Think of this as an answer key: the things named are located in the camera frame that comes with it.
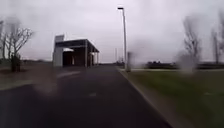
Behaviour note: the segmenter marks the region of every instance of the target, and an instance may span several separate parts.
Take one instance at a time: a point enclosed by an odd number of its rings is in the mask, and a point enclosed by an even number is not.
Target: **building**
[[[63,66],[93,66],[98,64],[99,50],[88,40],[67,40],[64,35],[56,36],[53,52],[55,67]]]

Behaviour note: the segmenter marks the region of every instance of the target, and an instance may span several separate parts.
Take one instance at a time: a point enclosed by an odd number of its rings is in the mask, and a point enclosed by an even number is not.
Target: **green grass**
[[[172,99],[197,128],[224,128],[224,72],[131,72],[139,83]]]

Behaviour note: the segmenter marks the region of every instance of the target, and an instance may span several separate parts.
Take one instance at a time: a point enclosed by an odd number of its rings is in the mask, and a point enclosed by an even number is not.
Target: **cloud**
[[[202,58],[213,60],[209,34],[223,0],[1,0],[0,18],[14,15],[35,31],[21,50],[26,58],[51,59],[54,36],[64,33],[66,39],[88,38],[100,50],[100,60],[112,62],[115,48],[123,54],[119,5],[126,9],[128,46],[144,42],[142,60],[173,61],[183,49],[182,21],[189,15],[200,18]]]

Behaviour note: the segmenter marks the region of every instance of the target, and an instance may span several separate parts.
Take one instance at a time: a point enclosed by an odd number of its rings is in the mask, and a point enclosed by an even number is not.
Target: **tree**
[[[220,20],[220,41],[219,43],[219,47],[218,50],[220,52],[220,54],[224,53],[224,13],[220,12],[219,13],[219,20]]]
[[[28,28],[22,28],[19,21],[14,18],[8,19],[4,27],[1,42],[4,42],[4,47],[7,48],[12,71],[17,71],[20,69],[19,50],[32,37],[33,32]]]
[[[195,21],[190,17],[186,17],[183,22],[186,38],[184,40],[185,48],[188,53],[195,59],[198,60],[200,56],[200,40],[196,33]]]
[[[3,36],[3,21],[0,21],[0,50],[2,51],[2,58],[5,59],[5,41],[4,41],[4,37],[3,40],[2,36]]]
[[[212,44],[214,48],[215,62],[216,64],[218,64],[219,58],[220,58],[220,49],[219,49],[218,35],[217,35],[217,32],[215,32],[214,30],[211,33],[211,38],[212,38]]]
[[[19,50],[27,43],[33,35],[33,32],[27,28],[21,28],[19,22],[9,24],[9,31],[6,35],[8,51],[17,55]]]

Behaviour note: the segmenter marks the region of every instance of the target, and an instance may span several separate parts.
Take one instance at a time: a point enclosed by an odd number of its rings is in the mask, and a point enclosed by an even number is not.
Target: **street lamp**
[[[126,43],[126,23],[125,23],[125,11],[123,7],[118,7],[118,10],[122,11],[123,14],[123,26],[124,26],[124,63],[125,63],[125,71],[127,71],[127,43]]]

